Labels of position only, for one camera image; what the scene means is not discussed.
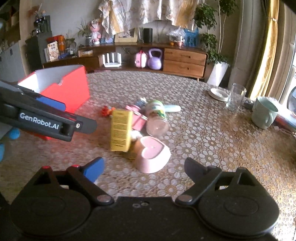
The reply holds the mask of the floral hanging cloth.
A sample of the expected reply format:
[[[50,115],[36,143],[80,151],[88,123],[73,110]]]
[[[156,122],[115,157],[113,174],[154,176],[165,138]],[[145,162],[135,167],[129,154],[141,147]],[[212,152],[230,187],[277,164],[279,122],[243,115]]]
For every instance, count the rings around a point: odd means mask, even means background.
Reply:
[[[101,24],[110,35],[138,28],[153,21],[171,21],[177,27],[186,28],[195,15],[198,1],[102,1],[98,9],[102,13]]]

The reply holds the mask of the white planter with tree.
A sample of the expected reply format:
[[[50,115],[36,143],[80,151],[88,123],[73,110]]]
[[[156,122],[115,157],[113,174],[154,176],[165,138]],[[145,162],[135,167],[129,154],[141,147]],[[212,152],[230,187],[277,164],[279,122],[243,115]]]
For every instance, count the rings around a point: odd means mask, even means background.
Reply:
[[[217,8],[203,2],[195,10],[194,21],[198,28],[205,28],[206,32],[200,35],[200,44],[208,54],[207,63],[212,64],[212,71],[207,78],[207,83],[219,86],[228,67],[229,61],[221,54],[225,22],[231,16],[238,5],[236,1],[216,1]]]

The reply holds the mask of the pink doll figure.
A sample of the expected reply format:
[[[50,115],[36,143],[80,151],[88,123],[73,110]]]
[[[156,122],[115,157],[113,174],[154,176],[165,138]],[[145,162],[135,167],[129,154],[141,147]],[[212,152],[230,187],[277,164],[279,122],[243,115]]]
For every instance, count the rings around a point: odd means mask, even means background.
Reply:
[[[100,44],[100,39],[101,39],[100,26],[101,26],[101,21],[99,19],[91,20],[89,28],[91,31],[90,36],[91,36],[93,45]]]

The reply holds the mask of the pink heart-shaped container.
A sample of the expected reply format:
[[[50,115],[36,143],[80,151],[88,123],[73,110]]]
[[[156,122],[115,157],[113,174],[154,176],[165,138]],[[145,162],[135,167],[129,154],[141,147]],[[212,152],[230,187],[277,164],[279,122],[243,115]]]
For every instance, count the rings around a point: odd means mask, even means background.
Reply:
[[[135,166],[142,173],[156,173],[164,168],[171,157],[167,145],[152,136],[139,138],[134,146]]]

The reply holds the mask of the orange toy figure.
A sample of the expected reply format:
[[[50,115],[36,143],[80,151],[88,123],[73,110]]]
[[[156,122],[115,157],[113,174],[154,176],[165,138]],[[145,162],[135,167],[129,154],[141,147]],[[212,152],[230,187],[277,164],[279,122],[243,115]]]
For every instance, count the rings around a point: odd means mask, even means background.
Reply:
[[[115,107],[110,107],[110,106],[103,106],[101,109],[101,115],[103,117],[108,117],[112,115],[112,112],[115,110]]]

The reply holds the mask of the yellow carton box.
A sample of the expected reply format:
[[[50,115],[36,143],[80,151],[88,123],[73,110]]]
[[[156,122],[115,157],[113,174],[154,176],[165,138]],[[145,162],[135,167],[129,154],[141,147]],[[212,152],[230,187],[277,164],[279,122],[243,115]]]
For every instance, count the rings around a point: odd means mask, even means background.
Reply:
[[[115,109],[111,120],[110,148],[113,152],[128,152],[132,141],[133,112],[126,109]]]

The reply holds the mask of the green white tube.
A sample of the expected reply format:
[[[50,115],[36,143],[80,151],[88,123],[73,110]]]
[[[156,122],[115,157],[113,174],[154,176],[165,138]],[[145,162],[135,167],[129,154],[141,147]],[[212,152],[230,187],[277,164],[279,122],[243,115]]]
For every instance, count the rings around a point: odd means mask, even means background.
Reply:
[[[179,105],[164,105],[164,110],[166,113],[178,113],[182,109]]]

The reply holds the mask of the wooden sideboard cabinet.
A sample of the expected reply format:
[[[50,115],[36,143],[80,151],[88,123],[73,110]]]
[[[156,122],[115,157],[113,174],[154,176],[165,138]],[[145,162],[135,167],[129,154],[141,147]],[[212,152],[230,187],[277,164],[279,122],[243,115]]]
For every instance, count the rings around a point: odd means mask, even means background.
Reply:
[[[200,79],[208,55],[194,47],[157,43],[111,43],[78,49],[78,57],[43,64],[44,68],[83,65],[88,72],[121,70],[160,72]]]

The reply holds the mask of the wooden picture frame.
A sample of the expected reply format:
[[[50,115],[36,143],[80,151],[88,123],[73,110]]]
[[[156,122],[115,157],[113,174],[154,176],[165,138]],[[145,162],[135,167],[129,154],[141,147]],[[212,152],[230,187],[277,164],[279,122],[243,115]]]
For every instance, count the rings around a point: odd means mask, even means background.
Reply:
[[[138,41],[138,28],[127,30],[115,35],[115,43],[136,43]]]

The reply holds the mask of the blue gift bag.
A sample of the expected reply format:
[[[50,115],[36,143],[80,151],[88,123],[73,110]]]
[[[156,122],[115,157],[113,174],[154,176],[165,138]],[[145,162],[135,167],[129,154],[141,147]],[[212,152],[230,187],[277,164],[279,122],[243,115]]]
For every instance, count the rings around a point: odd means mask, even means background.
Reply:
[[[186,47],[196,47],[198,44],[198,35],[199,30],[196,28],[194,31],[184,29],[185,32],[185,42],[184,46]]]

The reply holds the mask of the yellow curtain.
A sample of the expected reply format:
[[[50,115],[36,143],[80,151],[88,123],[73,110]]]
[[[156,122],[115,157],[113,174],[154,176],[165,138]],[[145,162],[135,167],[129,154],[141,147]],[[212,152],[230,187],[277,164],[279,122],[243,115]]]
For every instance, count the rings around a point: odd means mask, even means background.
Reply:
[[[278,15],[280,11],[280,1],[266,2],[266,25],[261,59],[256,77],[248,94],[251,100],[255,100],[258,96],[263,96],[267,92],[278,43]]]

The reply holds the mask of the pink binder clip box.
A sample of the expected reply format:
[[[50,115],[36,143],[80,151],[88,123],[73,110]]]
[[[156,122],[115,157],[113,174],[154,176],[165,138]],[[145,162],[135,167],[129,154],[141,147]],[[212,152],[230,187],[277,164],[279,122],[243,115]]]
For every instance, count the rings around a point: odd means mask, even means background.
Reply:
[[[136,105],[127,105],[125,109],[133,112],[132,129],[140,132],[147,122],[147,117],[140,112],[141,108]]]

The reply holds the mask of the white router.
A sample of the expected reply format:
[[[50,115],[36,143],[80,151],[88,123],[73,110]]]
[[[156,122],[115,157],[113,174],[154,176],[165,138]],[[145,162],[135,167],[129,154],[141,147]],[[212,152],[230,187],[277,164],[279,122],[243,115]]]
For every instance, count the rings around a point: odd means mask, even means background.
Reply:
[[[118,52],[105,53],[102,55],[102,62],[105,68],[121,67],[121,54]]]

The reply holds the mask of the clear plastic jar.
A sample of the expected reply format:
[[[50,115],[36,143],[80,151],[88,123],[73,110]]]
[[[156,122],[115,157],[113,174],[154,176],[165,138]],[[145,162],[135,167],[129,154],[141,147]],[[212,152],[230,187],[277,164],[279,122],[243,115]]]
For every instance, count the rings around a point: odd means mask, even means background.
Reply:
[[[152,100],[145,106],[145,114],[147,116],[146,132],[150,136],[163,136],[169,129],[169,124],[162,102]]]

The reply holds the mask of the clear drinking glass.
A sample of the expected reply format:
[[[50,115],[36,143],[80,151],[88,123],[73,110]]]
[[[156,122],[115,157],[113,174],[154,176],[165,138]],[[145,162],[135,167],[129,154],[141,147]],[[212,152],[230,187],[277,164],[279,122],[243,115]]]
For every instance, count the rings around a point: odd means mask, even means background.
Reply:
[[[232,112],[238,111],[243,98],[246,94],[246,88],[240,84],[233,83],[231,87],[231,91],[226,102],[226,107]]]

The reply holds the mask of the cereal box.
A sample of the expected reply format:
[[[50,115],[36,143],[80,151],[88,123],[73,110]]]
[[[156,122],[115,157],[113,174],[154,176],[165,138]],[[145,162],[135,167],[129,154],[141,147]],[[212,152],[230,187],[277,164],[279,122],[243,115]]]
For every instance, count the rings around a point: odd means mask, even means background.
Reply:
[[[47,45],[48,58],[50,62],[58,60],[59,57],[59,49],[58,42],[51,42]]]

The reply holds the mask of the white small plate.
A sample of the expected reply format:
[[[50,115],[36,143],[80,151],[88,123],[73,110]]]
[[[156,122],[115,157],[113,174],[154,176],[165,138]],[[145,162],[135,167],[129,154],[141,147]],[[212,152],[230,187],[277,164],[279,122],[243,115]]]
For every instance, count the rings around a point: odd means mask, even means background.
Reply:
[[[222,102],[227,102],[229,98],[229,95],[226,92],[217,88],[211,88],[208,91],[208,94],[211,97],[213,97],[215,100],[222,101]]]

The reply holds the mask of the black cylindrical speaker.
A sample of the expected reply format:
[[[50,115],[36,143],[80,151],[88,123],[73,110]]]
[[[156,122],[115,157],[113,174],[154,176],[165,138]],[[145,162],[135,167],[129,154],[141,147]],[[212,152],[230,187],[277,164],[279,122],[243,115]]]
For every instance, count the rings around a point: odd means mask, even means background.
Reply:
[[[153,39],[153,29],[152,28],[144,28],[142,32],[143,42],[150,44]]]

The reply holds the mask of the pink small backpack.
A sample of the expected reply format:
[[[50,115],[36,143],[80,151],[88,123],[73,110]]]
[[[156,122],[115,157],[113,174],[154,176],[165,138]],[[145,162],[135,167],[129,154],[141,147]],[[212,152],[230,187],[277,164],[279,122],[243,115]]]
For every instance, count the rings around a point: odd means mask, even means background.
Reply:
[[[145,68],[147,63],[147,54],[140,50],[135,54],[134,63],[137,68]]]

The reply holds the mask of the purple kettlebell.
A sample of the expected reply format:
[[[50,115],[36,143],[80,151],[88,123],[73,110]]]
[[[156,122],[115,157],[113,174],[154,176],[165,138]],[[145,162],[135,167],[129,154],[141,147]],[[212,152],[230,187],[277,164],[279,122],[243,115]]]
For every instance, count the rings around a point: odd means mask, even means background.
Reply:
[[[160,56],[159,57],[153,56],[152,55],[153,52],[160,53]],[[161,70],[163,51],[161,49],[152,48],[152,49],[149,49],[148,55],[149,55],[149,60],[147,62],[148,67],[152,70]]]

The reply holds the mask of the pale green mug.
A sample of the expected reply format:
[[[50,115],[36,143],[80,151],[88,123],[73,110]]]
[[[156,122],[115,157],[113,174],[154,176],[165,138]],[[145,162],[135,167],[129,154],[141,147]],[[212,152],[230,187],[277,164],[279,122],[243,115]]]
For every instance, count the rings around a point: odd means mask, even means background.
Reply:
[[[252,108],[252,122],[263,130],[269,128],[278,114],[278,108],[264,96],[259,96]]]

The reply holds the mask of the red open storage box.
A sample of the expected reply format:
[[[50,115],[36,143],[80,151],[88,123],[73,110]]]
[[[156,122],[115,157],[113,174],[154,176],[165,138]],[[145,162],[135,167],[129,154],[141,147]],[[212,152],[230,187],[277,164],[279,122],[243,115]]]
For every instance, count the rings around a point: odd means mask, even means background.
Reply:
[[[18,86],[32,90],[66,105],[66,112],[75,114],[90,97],[85,68],[69,65],[36,70]]]

